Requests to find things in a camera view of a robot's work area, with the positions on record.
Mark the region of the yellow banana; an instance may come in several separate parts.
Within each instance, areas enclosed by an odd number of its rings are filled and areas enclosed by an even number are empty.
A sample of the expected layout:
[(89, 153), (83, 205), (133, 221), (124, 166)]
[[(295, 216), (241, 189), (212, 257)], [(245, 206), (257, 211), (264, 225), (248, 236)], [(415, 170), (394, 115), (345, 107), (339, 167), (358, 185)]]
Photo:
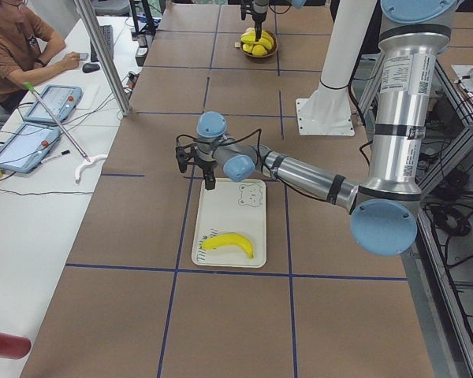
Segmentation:
[(254, 258), (254, 248), (251, 241), (239, 233), (216, 235), (204, 240), (200, 245), (202, 250), (213, 250), (222, 246), (238, 246), (249, 259)]
[(262, 30), (260, 38), (257, 39), (254, 28), (248, 28), (246, 32), (240, 36), (240, 41), (245, 44), (261, 45), (268, 50), (271, 50), (275, 46), (274, 38), (268, 31)]

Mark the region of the brown wicker basket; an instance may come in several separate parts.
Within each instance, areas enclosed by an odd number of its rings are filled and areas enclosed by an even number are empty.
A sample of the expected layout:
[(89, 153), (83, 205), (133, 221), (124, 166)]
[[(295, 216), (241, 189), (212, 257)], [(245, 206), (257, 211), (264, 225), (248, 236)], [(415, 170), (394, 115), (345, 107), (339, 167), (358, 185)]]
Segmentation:
[[(265, 58), (265, 57), (269, 57), (271, 55), (273, 55), (276, 51), (277, 51), (277, 40), (276, 40), (276, 37), (275, 35), (273, 35), (271, 32), (269, 32), (273, 38), (274, 38), (274, 41), (275, 41), (275, 46), (271, 49), (271, 50), (268, 50), (269, 53), (266, 55), (266, 56), (263, 56), (263, 57), (256, 57), (256, 58)], [(255, 57), (255, 56), (252, 56), (251, 55), (251, 49), (254, 45), (252, 44), (245, 44), (245, 43), (242, 43), (240, 41), (240, 49), (243, 51), (243, 53), (249, 57)]]

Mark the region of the yellow pear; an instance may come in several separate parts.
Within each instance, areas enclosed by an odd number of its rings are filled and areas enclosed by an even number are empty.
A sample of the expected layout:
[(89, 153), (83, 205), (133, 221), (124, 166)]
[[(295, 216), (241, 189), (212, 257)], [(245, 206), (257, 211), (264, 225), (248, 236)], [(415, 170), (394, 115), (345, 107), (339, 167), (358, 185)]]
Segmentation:
[(255, 57), (263, 57), (266, 56), (269, 51), (262, 45), (254, 45), (251, 49), (251, 55)]

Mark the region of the cream bear-print tray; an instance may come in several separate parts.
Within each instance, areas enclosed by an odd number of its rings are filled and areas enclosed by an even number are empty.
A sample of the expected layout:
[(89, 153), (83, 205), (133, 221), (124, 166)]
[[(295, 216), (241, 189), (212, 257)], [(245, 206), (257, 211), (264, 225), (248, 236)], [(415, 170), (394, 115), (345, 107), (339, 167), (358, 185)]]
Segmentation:
[[(249, 259), (238, 246), (202, 250), (201, 243), (213, 236), (239, 233), (254, 248)], [(192, 261), (200, 266), (261, 268), (266, 263), (266, 185), (262, 180), (233, 182), (217, 180), (215, 189), (200, 189), (196, 228), (192, 244)]]

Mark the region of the white curved plastic piece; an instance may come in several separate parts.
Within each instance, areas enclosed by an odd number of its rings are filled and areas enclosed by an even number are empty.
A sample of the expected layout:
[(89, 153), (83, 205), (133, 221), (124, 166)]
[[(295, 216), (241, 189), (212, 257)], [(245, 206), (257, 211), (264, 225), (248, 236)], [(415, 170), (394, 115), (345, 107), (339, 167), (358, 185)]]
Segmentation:
[(107, 154), (98, 154), (98, 155), (95, 155), (95, 156), (92, 156), (92, 157), (89, 157), (89, 160), (84, 160), (81, 164), (79, 164), (76, 169), (75, 169), (75, 172), (74, 172), (74, 179), (75, 179), (75, 183), (76, 184), (79, 184), (80, 183), (80, 180), (81, 180), (81, 175), (82, 175), (82, 172), (85, 168), (88, 168), (88, 167), (91, 167), (93, 166), (93, 164), (95, 164), (96, 162), (98, 161), (103, 161), (103, 160), (106, 160), (108, 157)]

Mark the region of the black marker pen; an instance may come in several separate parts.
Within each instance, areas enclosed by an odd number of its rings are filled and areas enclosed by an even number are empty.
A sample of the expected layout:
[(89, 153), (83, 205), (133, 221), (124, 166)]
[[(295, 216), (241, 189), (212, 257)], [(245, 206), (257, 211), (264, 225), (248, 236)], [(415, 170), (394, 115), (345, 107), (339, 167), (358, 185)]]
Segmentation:
[(62, 152), (59, 153), (59, 154), (50, 155), (50, 156), (48, 156), (48, 157), (45, 157), (45, 158), (40, 162), (40, 164), (46, 164), (48, 161), (52, 161), (52, 160), (57, 159), (57, 158), (62, 158), (62, 157), (64, 157), (64, 156), (66, 156), (66, 155), (69, 155), (70, 153), (71, 153), (70, 150), (64, 150), (64, 151), (62, 151)]

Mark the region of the black computer mouse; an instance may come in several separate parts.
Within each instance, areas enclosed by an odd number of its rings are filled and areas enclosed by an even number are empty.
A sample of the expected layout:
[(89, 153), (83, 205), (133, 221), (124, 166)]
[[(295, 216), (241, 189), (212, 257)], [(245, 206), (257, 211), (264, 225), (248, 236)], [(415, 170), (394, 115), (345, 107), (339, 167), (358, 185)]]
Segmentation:
[(85, 63), (82, 66), (83, 73), (92, 73), (92, 72), (97, 72), (99, 70), (100, 70), (100, 65), (96, 63), (92, 63), (92, 62)]

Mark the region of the far teach pendant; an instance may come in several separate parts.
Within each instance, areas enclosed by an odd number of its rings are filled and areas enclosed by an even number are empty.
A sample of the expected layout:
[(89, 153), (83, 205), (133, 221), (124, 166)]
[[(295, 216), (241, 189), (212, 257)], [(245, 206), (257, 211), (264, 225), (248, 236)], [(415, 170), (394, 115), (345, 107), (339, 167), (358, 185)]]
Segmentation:
[[(77, 107), (82, 99), (83, 91), (81, 87), (48, 85), (39, 96), (57, 119), (63, 123)], [(50, 114), (38, 101), (35, 101), (26, 112), (24, 120), (38, 124), (55, 124)]]

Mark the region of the teach pendant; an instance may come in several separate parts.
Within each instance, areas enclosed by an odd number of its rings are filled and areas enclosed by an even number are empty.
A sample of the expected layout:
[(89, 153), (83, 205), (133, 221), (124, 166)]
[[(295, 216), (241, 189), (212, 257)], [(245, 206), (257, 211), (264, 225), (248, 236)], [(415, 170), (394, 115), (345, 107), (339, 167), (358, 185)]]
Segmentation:
[(24, 122), (0, 147), (0, 169), (31, 172), (58, 142), (58, 126)]
[[(63, 123), (77, 107), (82, 99), (83, 91), (81, 87), (48, 85), (39, 96), (57, 119)], [(26, 112), (24, 120), (38, 124), (55, 124), (50, 114), (38, 101), (35, 101)]]

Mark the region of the near teach pendant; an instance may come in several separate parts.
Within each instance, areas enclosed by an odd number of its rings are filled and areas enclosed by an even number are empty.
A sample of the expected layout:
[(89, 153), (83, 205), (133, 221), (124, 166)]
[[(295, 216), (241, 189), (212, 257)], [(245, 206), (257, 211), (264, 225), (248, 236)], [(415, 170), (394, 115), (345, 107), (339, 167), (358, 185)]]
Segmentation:
[(0, 169), (31, 172), (58, 142), (58, 126), (24, 122), (0, 147)]

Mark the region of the pink reach stick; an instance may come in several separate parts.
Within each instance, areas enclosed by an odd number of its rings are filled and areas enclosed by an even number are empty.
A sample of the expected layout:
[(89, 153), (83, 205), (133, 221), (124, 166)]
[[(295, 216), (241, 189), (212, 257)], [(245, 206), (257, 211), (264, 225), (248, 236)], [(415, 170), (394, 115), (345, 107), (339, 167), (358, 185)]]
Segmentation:
[(69, 141), (76, 147), (80, 155), (88, 162), (90, 162), (90, 158), (88, 157), (88, 154), (82, 149), (80, 144), (69, 134), (69, 131), (65, 128), (65, 126), (59, 121), (59, 119), (56, 117), (56, 115), (51, 111), (51, 109), (48, 107), (48, 105), (43, 101), (43, 99), (40, 97), (39, 93), (37, 90), (29, 83), (29, 82), (24, 82), (24, 86), (35, 96), (36, 100), (42, 105), (42, 107), (46, 110), (46, 112), (51, 116), (55, 124), (64, 132), (64, 134), (67, 136)]

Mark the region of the person in brown shirt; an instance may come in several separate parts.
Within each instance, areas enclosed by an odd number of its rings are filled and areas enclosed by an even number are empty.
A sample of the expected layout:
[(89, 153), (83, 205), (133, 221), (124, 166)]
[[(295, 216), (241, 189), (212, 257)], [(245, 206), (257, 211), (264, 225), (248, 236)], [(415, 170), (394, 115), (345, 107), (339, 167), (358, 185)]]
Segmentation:
[(0, 106), (12, 113), (27, 93), (26, 83), (35, 86), (77, 69), (77, 52), (50, 62), (65, 47), (65, 40), (26, 1), (0, 1)]

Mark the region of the red cylinder bottle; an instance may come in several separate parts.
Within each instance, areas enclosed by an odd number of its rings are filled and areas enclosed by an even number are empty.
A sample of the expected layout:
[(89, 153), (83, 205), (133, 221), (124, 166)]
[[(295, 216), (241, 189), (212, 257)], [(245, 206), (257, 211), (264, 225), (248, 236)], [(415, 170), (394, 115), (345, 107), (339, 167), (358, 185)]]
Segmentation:
[(32, 347), (28, 338), (0, 332), (0, 358), (21, 359)]

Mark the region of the white mount base plate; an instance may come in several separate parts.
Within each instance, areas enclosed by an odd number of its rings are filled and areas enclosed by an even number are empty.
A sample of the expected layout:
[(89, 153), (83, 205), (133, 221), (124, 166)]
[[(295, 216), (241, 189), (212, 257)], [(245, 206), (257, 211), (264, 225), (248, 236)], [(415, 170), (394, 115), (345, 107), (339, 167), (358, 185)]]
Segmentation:
[(312, 98), (296, 99), (300, 135), (354, 136), (348, 96), (318, 104)]

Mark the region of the aluminium frame post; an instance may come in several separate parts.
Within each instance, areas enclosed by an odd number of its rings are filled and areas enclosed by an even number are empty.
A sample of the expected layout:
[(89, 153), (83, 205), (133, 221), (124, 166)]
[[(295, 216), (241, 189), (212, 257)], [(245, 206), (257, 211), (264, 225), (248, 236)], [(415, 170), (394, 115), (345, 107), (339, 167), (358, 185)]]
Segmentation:
[(125, 90), (123, 89), (114, 60), (106, 48), (106, 42), (103, 33), (100, 31), (100, 25), (91, 2), (88, 0), (74, 0), (74, 4), (86, 31), (88, 32), (91, 43), (97, 52), (99, 63), (103, 68), (107, 82), (117, 101), (121, 115), (126, 117), (130, 114), (132, 107), (130, 106), (127, 95), (125, 94)]

